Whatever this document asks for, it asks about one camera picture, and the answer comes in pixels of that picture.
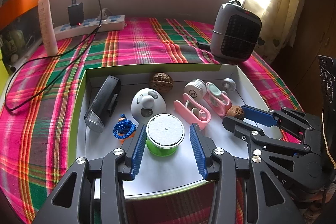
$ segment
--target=power strip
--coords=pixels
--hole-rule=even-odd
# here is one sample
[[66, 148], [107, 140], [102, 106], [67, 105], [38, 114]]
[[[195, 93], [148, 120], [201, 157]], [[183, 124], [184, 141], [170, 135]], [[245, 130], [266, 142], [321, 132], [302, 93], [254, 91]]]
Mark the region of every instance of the power strip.
[[[91, 33], [99, 25], [96, 18], [86, 19], [82, 24], [70, 26], [70, 24], [58, 26], [54, 29], [56, 40], [77, 37]], [[98, 32], [108, 32], [123, 30], [125, 26], [125, 16], [110, 16], [101, 22]]]

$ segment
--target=white tube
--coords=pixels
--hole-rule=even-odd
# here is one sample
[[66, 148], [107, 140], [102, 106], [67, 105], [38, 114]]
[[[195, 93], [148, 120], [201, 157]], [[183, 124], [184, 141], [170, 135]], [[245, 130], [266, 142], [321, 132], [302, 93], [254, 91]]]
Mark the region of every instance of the white tube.
[[39, 20], [43, 39], [43, 45], [48, 56], [56, 55], [58, 52], [57, 41], [53, 28], [53, 20], [50, 12], [49, 0], [39, 0]]

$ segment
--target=portable heater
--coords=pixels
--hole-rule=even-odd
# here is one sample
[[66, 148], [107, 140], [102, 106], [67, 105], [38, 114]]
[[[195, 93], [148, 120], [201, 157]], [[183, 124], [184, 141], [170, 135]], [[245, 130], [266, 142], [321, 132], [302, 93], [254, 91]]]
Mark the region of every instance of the portable heater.
[[211, 52], [220, 58], [246, 61], [257, 43], [260, 30], [260, 18], [241, 7], [239, 1], [223, 4], [212, 31]]

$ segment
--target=black power adapter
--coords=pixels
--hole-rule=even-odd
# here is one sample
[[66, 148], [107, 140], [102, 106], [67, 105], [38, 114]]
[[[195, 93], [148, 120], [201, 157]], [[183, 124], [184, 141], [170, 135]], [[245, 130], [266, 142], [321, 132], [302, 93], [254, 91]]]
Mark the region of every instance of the black power adapter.
[[72, 0], [72, 5], [68, 6], [68, 15], [70, 26], [80, 25], [84, 21], [83, 2], [76, 3]]

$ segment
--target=walnut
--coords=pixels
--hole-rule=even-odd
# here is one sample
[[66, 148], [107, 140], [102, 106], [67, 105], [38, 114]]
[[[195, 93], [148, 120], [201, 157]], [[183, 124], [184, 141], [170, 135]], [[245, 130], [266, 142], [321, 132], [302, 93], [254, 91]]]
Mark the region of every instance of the walnut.
[[149, 87], [160, 93], [169, 92], [173, 88], [173, 84], [173, 79], [163, 72], [154, 74], [149, 81]]
[[235, 117], [239, 120], [244, 120], [245, 113], [244, 110], [240, 106], [232, 106], [229, 108], [229, 110], [226, 113], [227, 116]]

